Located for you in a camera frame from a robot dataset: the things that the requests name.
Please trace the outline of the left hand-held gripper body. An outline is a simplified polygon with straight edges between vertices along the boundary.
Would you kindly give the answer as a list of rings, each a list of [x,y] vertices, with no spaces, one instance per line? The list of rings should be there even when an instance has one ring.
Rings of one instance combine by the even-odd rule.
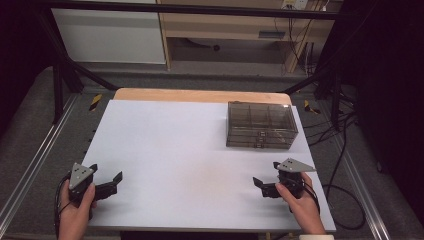
[[[94,173],[89,167],[75,163],[71,170],[69,180],[69,199],[71,202],[80,203],[88,186],[93,182]]]

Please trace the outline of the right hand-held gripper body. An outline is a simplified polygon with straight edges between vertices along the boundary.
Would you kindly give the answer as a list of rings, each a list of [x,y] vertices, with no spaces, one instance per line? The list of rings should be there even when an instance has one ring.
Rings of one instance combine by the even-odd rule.
[[[301,197],[301,193],[304,189],[304,181],[301,176],[302,172],[315,172],[316,169],[303,162],[295,160],[293,158],[287,158],[279,165],[278,178],[282,185],[284,185],[290,193],[296,198]]]

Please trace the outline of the smoky transparent drawer box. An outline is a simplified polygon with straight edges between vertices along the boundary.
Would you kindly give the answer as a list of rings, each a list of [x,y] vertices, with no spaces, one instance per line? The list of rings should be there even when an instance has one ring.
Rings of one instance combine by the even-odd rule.
[[[293,144],[298,135],[292,107],[284,104],[231,101],[226,142]]]

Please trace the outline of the person's right hand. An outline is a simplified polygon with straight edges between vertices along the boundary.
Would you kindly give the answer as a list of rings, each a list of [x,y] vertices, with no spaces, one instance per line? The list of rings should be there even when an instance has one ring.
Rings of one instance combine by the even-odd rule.
[[[276,183],[275,187],[283,200],[288,203],[297,223],[305,234],[326,234],[318,207],[314,198],[308,192],[303,192],[300,198],[296,198],[284,185]]]

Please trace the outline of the person's left hand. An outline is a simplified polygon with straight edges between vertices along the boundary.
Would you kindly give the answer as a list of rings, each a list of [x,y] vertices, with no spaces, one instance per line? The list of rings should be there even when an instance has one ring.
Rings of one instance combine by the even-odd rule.
[[[61,206],[59,234],[63,232],[84,233],[88,226],[89,211],[96,207],[94,202],[95,185],[91,183],[79,206],[75,207],[69,200],[69,181],[61,189]]]

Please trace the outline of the yellow black tape marker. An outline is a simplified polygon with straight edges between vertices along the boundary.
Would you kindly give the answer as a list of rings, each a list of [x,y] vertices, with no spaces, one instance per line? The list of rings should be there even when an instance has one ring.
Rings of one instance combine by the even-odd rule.
[[[321,114],[319,109],[312,108],[308,100],[304,100],[304,110],[314,114]]]
[[[93,98],[93,100],[90,104],[89,111],[95,111],[95,109],[96,109],[98,103],[100,102],[101,98],[102,98],[102,94],[96,94],[94,96],[94,98]]]

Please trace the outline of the white table sheet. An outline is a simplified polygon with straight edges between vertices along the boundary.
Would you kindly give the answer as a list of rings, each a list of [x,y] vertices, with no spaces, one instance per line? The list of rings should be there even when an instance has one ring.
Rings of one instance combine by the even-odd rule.
[[[314,163],[304,133],[288,149],[229,147],[224,103],[112,100],[83,159],[94,181],[123,176],[89,225],[103,230],[283,232],[288,205],[263,197],[274,163]]]

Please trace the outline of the black metal stand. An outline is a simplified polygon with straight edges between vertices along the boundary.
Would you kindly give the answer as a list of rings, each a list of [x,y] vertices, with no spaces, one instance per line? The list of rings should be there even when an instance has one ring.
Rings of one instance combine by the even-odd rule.
[[[330,122],[333,127],[339,129],[340,124],[338,123],[338,111],[341,99],[340,62],[335,59],[330,59],[316,70],[312,76],[285,90],[282,90],[282,93],[291,95],[312,83],[318,84],[314,92],[314,96],[317,99],[322,99],[327,94],[332,94]]]
[[[63,84],[66,84],[72,93],[81,93],[84,85],[80,76],[83,75],[108,90],[116,91],[119,89],[118,86],[95,75],[69,56],[50,10],[46,8],[34,10],[33,15],[47,39],[47,46],[52,49],[54,124],[64,115]]]

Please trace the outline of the white cabinet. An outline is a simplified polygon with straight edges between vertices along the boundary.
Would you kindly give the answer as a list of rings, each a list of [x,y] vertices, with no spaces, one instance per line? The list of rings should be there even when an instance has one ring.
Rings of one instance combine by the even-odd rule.
[[[166,62],[157,13],[53,9],[69,56],[78,62]]]

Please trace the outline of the dark curtain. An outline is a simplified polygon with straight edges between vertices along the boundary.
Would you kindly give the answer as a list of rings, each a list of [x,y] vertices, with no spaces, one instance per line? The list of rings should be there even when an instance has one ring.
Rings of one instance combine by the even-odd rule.
[[[0,0],[0,137],[35,78],[50,65],[28,0]]]
[[[376,0],[347,68],[379,161],[424,226],[424,0]]]

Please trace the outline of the light wooden desk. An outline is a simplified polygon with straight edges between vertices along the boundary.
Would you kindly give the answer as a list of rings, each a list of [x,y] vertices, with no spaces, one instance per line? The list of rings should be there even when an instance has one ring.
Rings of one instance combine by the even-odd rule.
[[[304,10],[323,11],[329,0],[308,0]],[[283,9],[283,0],[156,0],[158,4]],[[225,15],[159,15],[162,36],[189,39],[261,40],[278,44],[281,63],[289,73],[295,70],[300,55],[309,43],[324,43],[333,28],[332,20],[269,18]]]

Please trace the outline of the white power strip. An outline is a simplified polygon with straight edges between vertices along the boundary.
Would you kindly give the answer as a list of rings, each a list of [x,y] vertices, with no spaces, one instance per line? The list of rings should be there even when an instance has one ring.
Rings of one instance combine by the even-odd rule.
[[[308,0],[283,0],[283,9],[304,10],[307,6]]]

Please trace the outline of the black metal crossbar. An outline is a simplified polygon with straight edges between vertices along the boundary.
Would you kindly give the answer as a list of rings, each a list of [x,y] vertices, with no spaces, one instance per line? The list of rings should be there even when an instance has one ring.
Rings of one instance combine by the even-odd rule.
[[[274,10],[264,8],[224,7],[203,5],[149,4],[77,0],[39,0],[39,4],[57,9],[124,11],[172,14],[204,14],[225,16],[251,16],[269,18],[316,19],[316,20],[350,20],[352,14],[306,10]]]

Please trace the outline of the aluminium floor rail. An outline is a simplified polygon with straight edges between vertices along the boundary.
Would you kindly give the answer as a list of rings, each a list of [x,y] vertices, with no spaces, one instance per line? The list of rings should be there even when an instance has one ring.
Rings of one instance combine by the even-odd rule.
[[[382,220],[379,211],[363,181],[357,167],[351,157],[346,141],[341,136],[335,137],[335,143],[340,150],[340,156],[346,174],[351,182],[353,190],[365,212],[368,226],[375,240],[390,240],[390,234]]]
[[[10,223],[21,206],[27,192],[38,175],[38,172],[49,155],[56,139],[60,135],[72,110],[74,109],[75,103],[79,100],[79,98],[79,94],[72,94],[68,98],[63,108],[63,115],[59,118],[57,123],[50,127],[46,137],[43,139],[37,152],[32,157],[31,162],[14,188],[12,194],[0,210],[0,239],[5,235]]]

